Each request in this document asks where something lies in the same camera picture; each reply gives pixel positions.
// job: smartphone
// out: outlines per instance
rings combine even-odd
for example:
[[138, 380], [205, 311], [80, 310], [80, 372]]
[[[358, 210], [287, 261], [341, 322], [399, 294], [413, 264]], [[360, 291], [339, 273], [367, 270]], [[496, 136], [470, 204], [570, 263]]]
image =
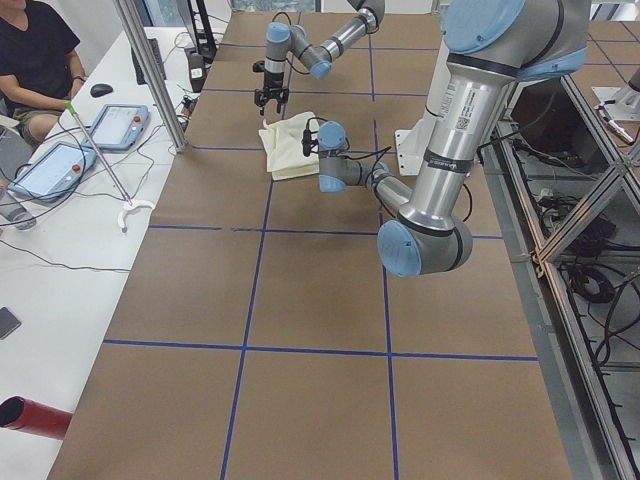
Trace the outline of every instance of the smartphone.
[[0, 340], [7, 338], [20, 325], [20, 320], [7, 307], [0, 308]]

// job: white desk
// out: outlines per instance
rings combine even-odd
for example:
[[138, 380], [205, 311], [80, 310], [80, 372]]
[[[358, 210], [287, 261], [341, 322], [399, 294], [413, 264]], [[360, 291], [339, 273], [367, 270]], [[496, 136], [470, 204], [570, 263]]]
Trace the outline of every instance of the white desk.
[[[173, 49], [180, 31], [176, 28], [151, 28], [148, 31], [149, 37], [158, 39], [163, 58], [166, 58], [167, 88], [174, 105], [178, 105], [184, 95], [182, 88], [189, 89], [186, 57], [181, 48]], [[182, 45], [187, 38], [183, 37]], [[91, 98], [91, 85], [102, 82], [111, 84], [114, 92], [99, 99]], [[150, 107], [149, 126], [136, 146], [161, 124], [148, 87], [135, 82], [130, 48], [124, 34], [118, 37], [73, 100], [87, 124], [105, 103], [136, 103]], [[68, 113], [62, 116], [61, 123], [67, 128], [74, 126]], [[61, 136], [57, 140], [70, 139]], [[45, 142], [34, 158], [52, 143]], [[142, 153], [151, 156], [155, 165], [137, 198], [156, 202], [173, 161], [172, 143], [164, 128], [160, 128], [142, 148]], [[123, 157], [107, 155], [110, 162]], [[129, 193], [135, 191], [149, 164], [148, 159], [133, 154], [115, 167]], [[78, 192], [119, 196], [99, 162], [86, 177]], [[73, 195], [52, 212], [38, 218], [38, 224], [32, 230], [20, 232], [6, 227], [0, 238], [54, 262], [129, 269], [146, 232], [150, 210], [141, 209], [130, 214], [127, 217], [129, 230], [125, 235], [116, 224], [122, 204], [121, 200], [106, 196]], [[27, 207], [33, 214], [47, 209], [33, 204], [27, 204]], [[21, 395], [74, 411], [127, 275], [51, 267], [5, 245], [0, 245], [0, 275], [0, 305], [9, 307], [23, 322], [20, 328], [0, 341], [0, 402]], [[46, 478], [60, 445], [57, 440], [0, 429], [0, 478]]]

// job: black mouse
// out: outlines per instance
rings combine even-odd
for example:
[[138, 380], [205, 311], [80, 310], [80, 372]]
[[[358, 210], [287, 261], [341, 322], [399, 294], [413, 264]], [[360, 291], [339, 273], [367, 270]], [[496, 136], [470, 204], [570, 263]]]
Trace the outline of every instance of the black mouse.
[[93, 87], [91, 87], [91, 90], [89, 90], [89, 93], [91, 93], [91, 96], [93, 98], [101, 97], [111, 92], [113, 92], [113, 87], [111, 85], [107, 85], [106, 83], [96, 83]]

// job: person's hand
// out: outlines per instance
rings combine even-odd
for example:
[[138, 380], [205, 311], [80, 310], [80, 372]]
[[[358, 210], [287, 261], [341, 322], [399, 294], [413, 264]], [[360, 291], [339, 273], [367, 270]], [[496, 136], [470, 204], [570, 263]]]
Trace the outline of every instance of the person's hand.
[[80, 91], [80, 89], [82, 88], [82, 85], [84, 85], [84, 82], [82, 80], [80, 80], [79, 78], [76, 78], [73, 81], [73, 84], [71, 85], [71, 98], [75, 97], [77, 95], [77, 93]]

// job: blue tablet device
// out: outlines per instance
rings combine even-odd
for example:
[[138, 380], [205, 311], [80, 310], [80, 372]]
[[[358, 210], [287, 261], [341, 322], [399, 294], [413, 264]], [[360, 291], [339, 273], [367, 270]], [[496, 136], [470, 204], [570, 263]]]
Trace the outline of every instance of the blue tablet device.
[[55, 202], [69, 192], [96, 161], [90, 148], [58, 142], [24, 170], [9, 190], [32, 200]]
[[[91, 125], [89, 134], [101, 150], [129, 150], [149, 121], [149, 109], [144, 105], [105, 105]], [[82, 142], [84, 147], [89, 142]]]

